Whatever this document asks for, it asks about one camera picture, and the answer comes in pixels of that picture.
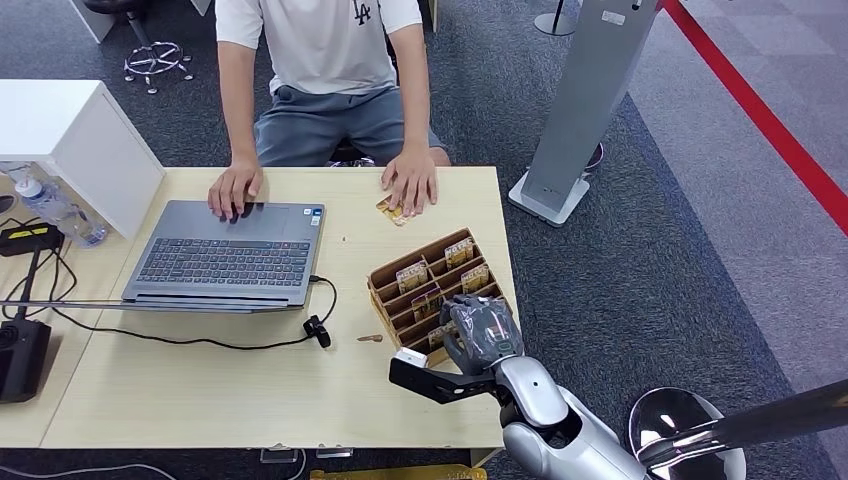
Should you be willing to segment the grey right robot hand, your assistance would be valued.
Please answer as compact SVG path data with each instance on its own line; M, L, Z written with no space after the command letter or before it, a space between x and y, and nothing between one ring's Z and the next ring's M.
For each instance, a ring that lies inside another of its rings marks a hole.
M525 353L520 329L503 299L455 295L443 302L439 322L453 325L443 334L443 344L465 375L481 375L502 359Z

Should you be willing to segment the person's left hand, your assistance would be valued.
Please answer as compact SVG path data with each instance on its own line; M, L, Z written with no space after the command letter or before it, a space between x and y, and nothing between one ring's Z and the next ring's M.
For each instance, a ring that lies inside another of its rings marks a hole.
M381 187L390 194L389 207L401 208L404 217L423 212L427 203L438 200L437 150L404 148L391 160L381 176Z

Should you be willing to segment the person's right hand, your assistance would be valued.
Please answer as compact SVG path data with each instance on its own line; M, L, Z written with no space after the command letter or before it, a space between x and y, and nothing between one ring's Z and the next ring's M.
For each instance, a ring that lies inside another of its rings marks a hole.
M233 220L256 199L262 183L263 171L257 160L234 160L208 189L208 207L215 216Z

